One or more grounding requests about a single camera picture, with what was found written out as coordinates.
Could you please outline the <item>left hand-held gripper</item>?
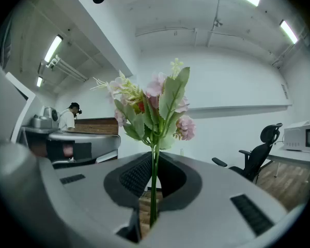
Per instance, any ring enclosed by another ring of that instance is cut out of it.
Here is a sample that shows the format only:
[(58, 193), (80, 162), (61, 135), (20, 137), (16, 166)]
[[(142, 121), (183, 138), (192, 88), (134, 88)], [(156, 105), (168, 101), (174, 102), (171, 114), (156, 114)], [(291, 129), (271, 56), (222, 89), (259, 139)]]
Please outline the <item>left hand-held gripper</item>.
[[(18, 144), (17, 138), (22, 126), (31, 126), (30, 121), (34, 115), (43, 116), (45, 106), (40, 99), (11, 73), (7, 73), (0, 81), (0, 131), (7, 135), (7, 141)], [(59, 129), (57, 122), (52, 121), (53, 129)], [(67, 158), (63, 153), (63, 142), (46, 139), (44, 143), (32, 145), (30, 149), (35, 155), (48, 158), (56, 168), (66, 168), (74, 165), (100, 163), (114, 159), (118, 150), (107, 154), (91, 154), (87, 151), (73, 153)]]

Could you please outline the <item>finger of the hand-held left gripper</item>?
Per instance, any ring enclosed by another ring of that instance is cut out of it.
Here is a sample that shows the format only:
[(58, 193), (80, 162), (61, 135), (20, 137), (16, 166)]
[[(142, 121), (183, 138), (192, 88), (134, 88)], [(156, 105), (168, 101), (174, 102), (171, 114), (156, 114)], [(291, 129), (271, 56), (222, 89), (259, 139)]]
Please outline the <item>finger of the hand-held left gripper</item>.
[(53, 132), (48, 140), (72, 143), (74, 153), (87, 151), (91, 154), (107, 154), (117, 150), (121, 144), (119, 135), (79, 132)]

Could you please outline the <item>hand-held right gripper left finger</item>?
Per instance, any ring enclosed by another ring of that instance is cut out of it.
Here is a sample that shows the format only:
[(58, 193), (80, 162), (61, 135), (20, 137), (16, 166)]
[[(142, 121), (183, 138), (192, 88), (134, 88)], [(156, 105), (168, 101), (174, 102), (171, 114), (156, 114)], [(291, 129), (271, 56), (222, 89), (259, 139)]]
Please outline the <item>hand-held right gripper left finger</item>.
[(149, 153), (72, 168), (54, 169), (39, 159), (46, 195), (59, 219), (58, 248), (152, 248), (141, 240), (139, 197), (128, 178), (138, 175)]

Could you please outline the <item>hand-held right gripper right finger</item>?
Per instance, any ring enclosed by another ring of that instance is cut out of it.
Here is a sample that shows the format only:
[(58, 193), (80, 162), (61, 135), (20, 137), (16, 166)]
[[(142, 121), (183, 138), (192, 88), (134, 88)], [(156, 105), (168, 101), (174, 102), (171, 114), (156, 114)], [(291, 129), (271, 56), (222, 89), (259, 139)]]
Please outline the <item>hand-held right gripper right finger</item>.
[(147, 248), (261, 247), (259, 237), (231, 201), (240, 195), (246, 195), (273, 224), (287, 215), (280, 202), (230, 169), (172, 153), (168, 156), (196, 170), (202, 188), (185, 209), (160, 213), (144, 239)]

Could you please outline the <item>pink artificial flowers bouquet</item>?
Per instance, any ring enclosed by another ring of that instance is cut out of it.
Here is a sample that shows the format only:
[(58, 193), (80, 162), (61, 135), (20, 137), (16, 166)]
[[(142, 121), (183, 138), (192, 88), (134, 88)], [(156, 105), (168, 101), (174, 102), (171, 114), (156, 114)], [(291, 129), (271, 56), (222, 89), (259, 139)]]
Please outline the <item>pink artificial flowers bouquet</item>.
[(96, 88), (105, 88), (115, 104), (115, 118), (126, 135), (151, 148), (150, 224), (157, 220), (156, 185), (160, 151), (170, 149), (176, 139), (189, 141), (195, 134), (193, 119), (185, 115), (189, 102), (185, 87), (190, 67), (175, 59), (171, 74), (153, 76), (146, 89), (132, 83), (122, 72), (115, 80), (96, 79)]

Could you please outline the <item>brown brick counter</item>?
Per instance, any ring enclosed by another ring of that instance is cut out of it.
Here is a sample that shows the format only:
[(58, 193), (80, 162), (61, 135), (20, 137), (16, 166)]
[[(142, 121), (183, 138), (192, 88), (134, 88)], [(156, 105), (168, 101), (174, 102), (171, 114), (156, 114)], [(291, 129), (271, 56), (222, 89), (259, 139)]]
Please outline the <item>brown brick counter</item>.
[(118, 122), (115, 118), (76, 119), (75, 130), (81, 133), (118, 135)]

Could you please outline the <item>silver boxy appliance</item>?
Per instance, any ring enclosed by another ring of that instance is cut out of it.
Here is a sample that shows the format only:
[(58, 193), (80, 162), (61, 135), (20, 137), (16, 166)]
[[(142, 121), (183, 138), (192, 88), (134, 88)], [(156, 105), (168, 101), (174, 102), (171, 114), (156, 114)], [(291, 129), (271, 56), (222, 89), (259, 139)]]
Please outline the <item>silver boxy appliance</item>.
[(30, 125), (39, 129), (52, 129), (52, 118), (41, 115), (34, 115), (30, 121)]

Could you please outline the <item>silver round-front appliance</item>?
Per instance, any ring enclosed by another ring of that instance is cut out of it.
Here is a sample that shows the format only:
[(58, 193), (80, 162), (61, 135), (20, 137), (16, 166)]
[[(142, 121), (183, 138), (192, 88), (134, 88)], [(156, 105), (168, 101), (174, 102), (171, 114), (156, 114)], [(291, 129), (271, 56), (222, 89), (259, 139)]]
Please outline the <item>silver round-front appliance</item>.
[(57, 110), (52, 107), (45, 107), (43, 111), (43, 115), (44, 117), (48, 117), (52, 119), (54, 122), (57, 122), (59, 118)]

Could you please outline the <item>gray counter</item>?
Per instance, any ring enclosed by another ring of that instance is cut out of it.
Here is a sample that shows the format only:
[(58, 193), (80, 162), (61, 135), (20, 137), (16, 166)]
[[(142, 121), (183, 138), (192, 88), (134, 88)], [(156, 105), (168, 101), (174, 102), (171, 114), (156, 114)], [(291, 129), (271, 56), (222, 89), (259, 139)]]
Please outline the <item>gray counter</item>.
[(59, 129), (42, 129), (31, 126), (22, 126), (18, 134), (17, 143), (31, 148), (32, 145), (44, 143), (49, 134), (57, 131), (59, 131)]

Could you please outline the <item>white ceiling conduit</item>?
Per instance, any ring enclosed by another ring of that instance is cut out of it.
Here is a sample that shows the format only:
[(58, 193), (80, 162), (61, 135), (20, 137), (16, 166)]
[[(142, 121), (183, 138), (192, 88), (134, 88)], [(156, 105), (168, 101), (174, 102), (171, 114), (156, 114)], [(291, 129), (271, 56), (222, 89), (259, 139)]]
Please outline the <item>white ceiling conduit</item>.
[(69, 65), (58, 55), (56, 55), (55, 58), (53, 58), (49, 63), (47, 63), (46, 67), (51, 70), (58, 69), (61, 72), (65, 73), (66, 75), (74, 78), (77, 81), (80, 81), (80, 82), (88, 81), (88, 77), (86, 77), (85, 75), (80, 73), (78, 70), (76, 70), (74, 67)]

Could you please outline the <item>black office chair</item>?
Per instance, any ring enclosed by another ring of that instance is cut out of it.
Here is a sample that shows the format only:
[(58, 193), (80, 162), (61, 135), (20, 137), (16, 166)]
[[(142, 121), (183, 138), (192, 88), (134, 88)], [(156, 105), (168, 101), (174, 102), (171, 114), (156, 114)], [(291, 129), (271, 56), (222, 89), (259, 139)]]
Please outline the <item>black office chair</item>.
[(252, 151), (239, 150), (239, 152), (244, 155), (244, 169), (236, 166), (231, 166), (229, 169), (250, 182), (253, 182), (256, 178), (257, 182), (261, 166), (267, 159), (273, 144), (279, 138), (280, 128), (282, 126), (282, 123), (266, 126), (260, 134), (261, 145), (255, 147)]

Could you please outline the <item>person's gray shirt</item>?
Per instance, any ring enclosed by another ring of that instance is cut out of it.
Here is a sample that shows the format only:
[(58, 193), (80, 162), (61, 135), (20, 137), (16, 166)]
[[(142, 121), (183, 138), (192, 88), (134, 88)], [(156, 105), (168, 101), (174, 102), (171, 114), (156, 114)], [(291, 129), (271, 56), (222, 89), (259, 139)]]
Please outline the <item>person's gray shirt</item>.
[[(4, 76), (0, 66), (0, 81)], [(27, 147), (6, 138), (0, 131), (0, 242), (6, 248), (58, 248), (50, 247), (58, 240), (60, 222), (46, 195), (39, 161)]]

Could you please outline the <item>white microwave table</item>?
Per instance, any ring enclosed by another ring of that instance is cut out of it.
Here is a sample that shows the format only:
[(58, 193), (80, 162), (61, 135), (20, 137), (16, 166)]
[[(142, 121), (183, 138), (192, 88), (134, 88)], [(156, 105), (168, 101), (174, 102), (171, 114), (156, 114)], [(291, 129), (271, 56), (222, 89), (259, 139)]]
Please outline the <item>white microwave table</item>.
[(274, 145), (267, 157), (277, 163), (275, 177), (278, 176), (281, 164), (288, 164), (310, 169), (310, 152), (286, 150), (283, 145)]

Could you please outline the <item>white microwave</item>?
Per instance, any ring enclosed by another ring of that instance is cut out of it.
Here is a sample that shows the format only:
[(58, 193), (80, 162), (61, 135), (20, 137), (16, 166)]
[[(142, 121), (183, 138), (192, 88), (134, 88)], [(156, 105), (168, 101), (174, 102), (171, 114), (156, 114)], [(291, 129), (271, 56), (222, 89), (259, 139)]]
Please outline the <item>white microwave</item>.
[(284, 149), (310, 152), (310, 123), (293, 123), (284, 129)]

